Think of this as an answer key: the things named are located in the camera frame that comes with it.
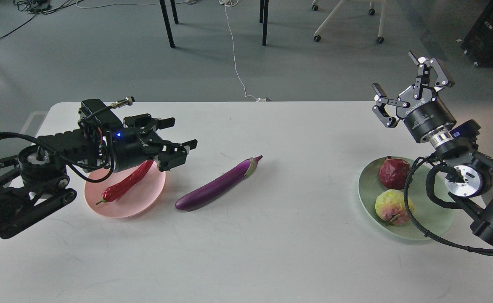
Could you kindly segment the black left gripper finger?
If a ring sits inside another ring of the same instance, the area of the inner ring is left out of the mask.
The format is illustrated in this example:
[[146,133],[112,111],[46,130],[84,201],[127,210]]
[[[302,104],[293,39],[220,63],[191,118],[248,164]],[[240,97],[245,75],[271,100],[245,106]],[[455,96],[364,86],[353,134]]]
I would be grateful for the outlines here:
[[185,164],[187,155],[197,145],[198,140],[196,139],[183,143],[159,139],[151,141],[151,156],[156,161],[159,171],[169,171]]
[[175,118],[154,118],[150,114],[140,114],[123,119],[123,141],[162,141],[158,134],[159,129],[171,128],[175,125]]

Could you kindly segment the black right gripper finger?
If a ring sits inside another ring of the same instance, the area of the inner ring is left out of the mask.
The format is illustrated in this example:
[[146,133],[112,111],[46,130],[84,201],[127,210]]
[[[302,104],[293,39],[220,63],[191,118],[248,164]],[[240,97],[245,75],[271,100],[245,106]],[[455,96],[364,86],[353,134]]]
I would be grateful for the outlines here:
[[398,97],[397,99],[388,98],[386,96],[386,92],[383,90],[380,84],[373,83],[371,86],[376,94],[374,96],[375,105],[372,107],[372,111],[385,127],[395,128],[398,125],[399,121],[402,120],[402,117],[398,115],[396,115],[396,117],[390,116],[387,113],[385,107],[389,105],[395,106],[397,109],[408,109],[410,107],[410,102],[402,100],[402,98],[400,97]]
[[408,56],[417,67],[416,78],[411,86],[414,99],[437,97],[440,90],[452,88],[456,84],[441,60],[417,57],[412,51],[408,52]]

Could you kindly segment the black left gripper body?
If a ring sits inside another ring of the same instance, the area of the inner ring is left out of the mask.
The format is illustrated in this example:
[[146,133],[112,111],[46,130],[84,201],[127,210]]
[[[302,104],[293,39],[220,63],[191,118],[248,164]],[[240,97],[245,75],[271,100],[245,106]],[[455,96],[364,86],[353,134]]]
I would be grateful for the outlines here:
[[156,139],[155,129],[120,128],[111,132],[110,147],[114,156],[114,173],[137,167],[146,160],[156,160],[155,153],[149,153],[150,139]]

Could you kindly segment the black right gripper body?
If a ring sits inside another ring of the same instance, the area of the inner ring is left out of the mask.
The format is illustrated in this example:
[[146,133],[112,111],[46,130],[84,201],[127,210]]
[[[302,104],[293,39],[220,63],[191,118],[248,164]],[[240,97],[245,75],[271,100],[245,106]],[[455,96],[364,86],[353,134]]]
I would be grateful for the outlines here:
[[441,101],[433,88],[423,88],[421,98],[414,98],[412,86],[404,90],[398,98],[409,105],[398,109],[398,117],[412,135],[416,143],[429,140],[429,133],[440,127],[452,129],[456,119]]

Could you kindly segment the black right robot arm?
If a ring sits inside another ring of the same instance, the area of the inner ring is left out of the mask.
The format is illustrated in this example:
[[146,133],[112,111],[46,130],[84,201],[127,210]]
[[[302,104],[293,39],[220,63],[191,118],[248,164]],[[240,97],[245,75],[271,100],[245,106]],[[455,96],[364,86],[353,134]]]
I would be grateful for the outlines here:
[[[411,165],[403,188],[403,200],[413,225],[425,236],[457,249],[493,257],[493,159],[478,150],[480,126],[468,120],[460,126],[442,102],[438,93],[450,88],[454,80],[443,62],[435,58],[416,57],[408,53],[417,67],[413,84],[397,98],[389,98],[379,84],[373,112],[387,128],[402,121],[417,143],[430,143],[434,152],[418,157]],[[414,217],[408,205],[408,189],[415,171],[423,164],[432,168],[425,189],[430,201],[445,209],[463,210],[472,219],[470,230],[491,245],[481,249],[453,243],[433,234]]]

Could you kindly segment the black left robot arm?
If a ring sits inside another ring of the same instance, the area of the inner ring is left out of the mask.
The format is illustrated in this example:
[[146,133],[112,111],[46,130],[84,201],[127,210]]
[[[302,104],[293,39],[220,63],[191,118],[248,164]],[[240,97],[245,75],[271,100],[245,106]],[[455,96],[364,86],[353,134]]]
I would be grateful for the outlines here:
[[[0,238],[9,239],[48,217],[77,197],[68,188],[66,170],[88,182],[100,183],[113,173],[153,160],[160,171],[186,162],[198,142],[173,143],[158,136],[158,129],[174,126],[175,119],[149,114],[119,119],[113,109],[131,106],[133,97],[105,105],[93,98],[81,102],[78,128],[51,136],[0,132],[0,140],[21,138],[31,145],[0,159]],[[91,180],[91,171],[106,169]]]

